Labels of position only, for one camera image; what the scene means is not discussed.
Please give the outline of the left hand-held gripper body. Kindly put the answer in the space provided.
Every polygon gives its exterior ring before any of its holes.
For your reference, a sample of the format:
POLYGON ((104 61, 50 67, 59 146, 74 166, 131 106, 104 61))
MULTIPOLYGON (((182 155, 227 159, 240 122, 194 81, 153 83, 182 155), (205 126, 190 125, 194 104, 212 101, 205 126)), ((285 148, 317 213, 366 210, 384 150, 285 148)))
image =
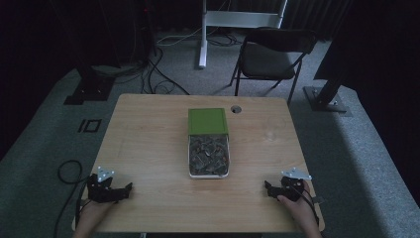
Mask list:
POLYGON ((92 174, 87 180, 88 198, 98 203, 117 202, 118 192, 111 188, 114 171, 97 168, 97 173, 92 174))

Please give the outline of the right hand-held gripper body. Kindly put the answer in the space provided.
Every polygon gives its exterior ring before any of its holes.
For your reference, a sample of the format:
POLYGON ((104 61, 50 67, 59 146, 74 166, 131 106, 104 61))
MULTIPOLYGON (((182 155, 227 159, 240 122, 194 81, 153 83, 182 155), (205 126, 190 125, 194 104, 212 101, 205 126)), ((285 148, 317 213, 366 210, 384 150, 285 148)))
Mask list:
POLYGON ((281 174, 279 195, 283 195, 292 201, 297 201, 303 195, 305 190, 303 182, 312 180, 312 176, 299 168, 291 168, 282 171, 281 174))

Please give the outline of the person's right hand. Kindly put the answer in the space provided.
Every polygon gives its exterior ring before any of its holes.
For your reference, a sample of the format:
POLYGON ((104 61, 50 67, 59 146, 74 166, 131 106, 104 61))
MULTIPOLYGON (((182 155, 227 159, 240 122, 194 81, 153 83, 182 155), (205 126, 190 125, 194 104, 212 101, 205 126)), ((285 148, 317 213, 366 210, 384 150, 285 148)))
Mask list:
POLYGON ((318 232, 319 227, 311 205, 309 204, 309 185, 306 181, 304 181, 303 184, 305 192, 303 192, 303 197, 300 197, 297 201, 291 201, 283 195, 279 195, 277 199, 291 213, 291 216, 302 231, 306 233, 318 232))

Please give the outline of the person's left hand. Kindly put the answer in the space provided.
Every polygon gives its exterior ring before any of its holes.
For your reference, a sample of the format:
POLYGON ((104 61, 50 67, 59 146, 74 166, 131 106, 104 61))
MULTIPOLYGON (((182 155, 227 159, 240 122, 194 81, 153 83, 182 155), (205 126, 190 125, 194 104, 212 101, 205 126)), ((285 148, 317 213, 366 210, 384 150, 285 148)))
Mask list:
POLYGON ((81 209, 76 230, 91 231, 106 216, 114 202, 99 203, 89 200, 81 209))

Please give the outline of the metal tray of screws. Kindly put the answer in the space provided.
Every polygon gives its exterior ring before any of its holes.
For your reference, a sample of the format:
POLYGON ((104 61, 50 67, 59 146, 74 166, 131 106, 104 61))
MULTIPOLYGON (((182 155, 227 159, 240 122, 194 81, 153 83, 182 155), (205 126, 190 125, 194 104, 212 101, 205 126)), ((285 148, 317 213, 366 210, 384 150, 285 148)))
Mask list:
POLYGON ((223 179, 230 171, 229 137, 226 134, 188 137, 189 175, 193 179, 223 179))

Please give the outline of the green box lid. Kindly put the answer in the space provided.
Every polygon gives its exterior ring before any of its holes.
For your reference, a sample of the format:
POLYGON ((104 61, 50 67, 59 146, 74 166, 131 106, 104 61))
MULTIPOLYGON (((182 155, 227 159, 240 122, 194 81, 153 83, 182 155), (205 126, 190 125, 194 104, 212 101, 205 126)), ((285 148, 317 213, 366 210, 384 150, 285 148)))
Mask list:
POLYGON ((188 110, 188 134, 228 134, 224 108, 192 108, 188 110))

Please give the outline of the black metal stand with base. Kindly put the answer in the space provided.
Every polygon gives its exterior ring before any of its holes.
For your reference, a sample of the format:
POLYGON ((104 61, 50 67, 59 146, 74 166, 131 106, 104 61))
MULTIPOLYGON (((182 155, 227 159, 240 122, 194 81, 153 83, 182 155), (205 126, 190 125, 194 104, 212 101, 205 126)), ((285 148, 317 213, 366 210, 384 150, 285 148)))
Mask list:
POLYGON ((333 79, 328 79, 323 87, 304 86, 303 91, 313 111, 335 112, 342 117, 352 117, 353 114, 346 106, 338 90, 347 77, 347 71, 342 70, 333 79))
POLYGON ((87 62, 83 52, 72 52, 80 81, 64 105, 81 105, 85 101, 107 101, 113 88, 115 77, 99 75, 87 62))

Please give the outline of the black folding chair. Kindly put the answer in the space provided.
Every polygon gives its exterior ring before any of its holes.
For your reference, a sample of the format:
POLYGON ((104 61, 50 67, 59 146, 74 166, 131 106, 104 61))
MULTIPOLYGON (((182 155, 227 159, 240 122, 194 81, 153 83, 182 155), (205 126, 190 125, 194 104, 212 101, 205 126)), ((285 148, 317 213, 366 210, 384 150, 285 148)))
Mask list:
POLYGON ((292 80, 287 98, 290 104, 305 56, 317 43, 311 30, 283 30, 260 27, 251 30, 241 45, 229 85, 235 84, 239 94, 241 80, 274 81, 276 88, 284 80, 292 80))

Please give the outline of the white metal desk frame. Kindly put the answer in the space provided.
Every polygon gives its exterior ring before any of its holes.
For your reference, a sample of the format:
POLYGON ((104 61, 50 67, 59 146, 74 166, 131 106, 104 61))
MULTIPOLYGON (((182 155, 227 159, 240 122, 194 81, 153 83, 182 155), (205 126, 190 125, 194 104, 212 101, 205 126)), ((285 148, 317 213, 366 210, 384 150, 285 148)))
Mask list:
POLYGON ((284 19, 288 0, 281 0, 276 13, 211 11, 207 9, 207 0, 202 0, 201 44, 198 67, 205 68, 207 64, 207 28, 280 28, 284 19))

